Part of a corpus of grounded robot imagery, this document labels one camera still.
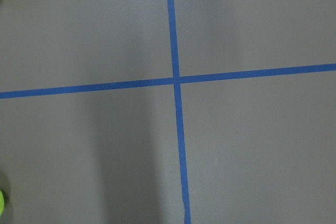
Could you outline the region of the yellow tennis ball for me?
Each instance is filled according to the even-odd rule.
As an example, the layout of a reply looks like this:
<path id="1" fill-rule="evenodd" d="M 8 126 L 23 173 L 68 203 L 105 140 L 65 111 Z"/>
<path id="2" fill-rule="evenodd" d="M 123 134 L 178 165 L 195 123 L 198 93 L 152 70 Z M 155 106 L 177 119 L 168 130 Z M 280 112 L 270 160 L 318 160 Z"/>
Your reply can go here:
<path id="1" fill-rule="evenodd" d="M 0 216 L 2 215 L 5 208 L 5 198 L 3 192 L 0 190 Z"/>

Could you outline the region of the brown paper table cover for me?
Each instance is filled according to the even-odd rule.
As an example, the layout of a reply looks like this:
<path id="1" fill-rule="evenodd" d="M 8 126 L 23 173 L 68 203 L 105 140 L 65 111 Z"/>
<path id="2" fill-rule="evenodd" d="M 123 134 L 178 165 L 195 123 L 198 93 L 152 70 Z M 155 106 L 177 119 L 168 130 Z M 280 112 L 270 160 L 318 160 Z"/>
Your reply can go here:
<path id="1" fill-rule="evenodd" d="M 1 0 L 1 223 L 335 223 L 335 0 Z"/>

